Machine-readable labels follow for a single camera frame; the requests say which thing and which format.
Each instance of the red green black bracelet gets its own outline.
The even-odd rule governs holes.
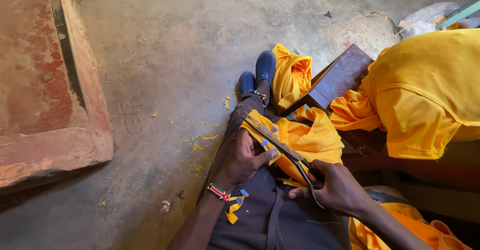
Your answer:
[[[230,194],[227,192],[221,190],[218,186],[214,185],[213,183],[210,183],[210,185],[207,187],[208,191],[215,195],[217,198],[227,202],[229,201]]]

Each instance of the foot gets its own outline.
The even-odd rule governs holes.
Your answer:
[[[238,79],[238,91],[240,95],[248,91],[253,91],[255,85],[255,77],[252,72],[243,72]]]
[[[264,51],[257,59],[255,66],[255,76],[257,78],[257,88],[260,81],[268,81],[270,91],[272,89],[273,76],[277,68],[277,57],[272,51]]]

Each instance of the concrete floor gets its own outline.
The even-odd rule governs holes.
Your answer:
[[[441,1],[468,0],[83,0],[114,160],[3,197],[0,248],[164,249],[194,208],[223,135],[229,112],[221,94],[237,103],[238,76],[255,70],[261,51],[278,42],[296,47],[313,57],[314,73],[352,43],[376,57],[399,40],[391,22]],[[182,141],[197,134],[219,137],[191,153]],[[184,159],[203,167],[200,179]],[[180,191],[184,199],[160,213]]]

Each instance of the dark pants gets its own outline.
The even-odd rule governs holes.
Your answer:
[[[242,101],[230,115],[205,185],[219,173],[232,151],[243,122],[239,115],[252,109],[260,114],[265,112],[261,99],[250,91],[242,95]],[[280,119],[265,116],[273,122]],[[232,192],[232,196],[240,196],[239,191],[245,189],[249,196],[234,213],[238,217],[235,224],[231,224],[224,213],[220,214],[208,249],[351,249],[346,217],[337,217],[312,200],[290,200],[287,193],[293,187],[282,184],[277,177],[285,174],[274,165],[262,166],[253,178]],[[224,211],[228,212],[232,204],[234,201],[227,202]]]

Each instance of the scissors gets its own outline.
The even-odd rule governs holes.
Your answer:
[[[254,123],[250,123],[249,121],[247,121],[246,118],[243,118],[241,116],[241,118],[250,126],[252,127],[253,129],[255,129],[261,136],[263,136],[264,138],[266,138],[270,143],[272,143],[278,150],[279,152],[281,152],[283,155],[285,155],[294,165],[295,167],[297,167],[298,171],[300,172],[300,174],[302,175],[303,179],[307,182],[308,184],[308,189],[310,190],[310,194],[313,198],[313,200],[315,200],[315,203],[320,206],[320,208],[322,209],[325,209],[320,203],[318,203],[317,199],[315,198],[315,195],[314,195],[314,185],[312,184],[312,182],[310,181],[310,179],[308,178],[308,174],[305,172],[305,170],[303,169],[303,166],[302,164],[308,168],[309,172],[319,181],[321,182],[325,182],[325,176],[320,173],[319,171],[317,171],[316,169],[312,168],[310,163],[307,162],[307,160],[301,156],[299,153],[297,153],[296,151],[294,151],[292,148],[288,147],[285,143],[281,142],[276,136],[274,136],[269,130],[267,129],[262,129],[260,127],[258,127],[257,125],[260,124],[257,120],[255,120],[255,118],[253,118],[252,116],[250,116],[249,114],[247,114],[248,118],[250,118]]]

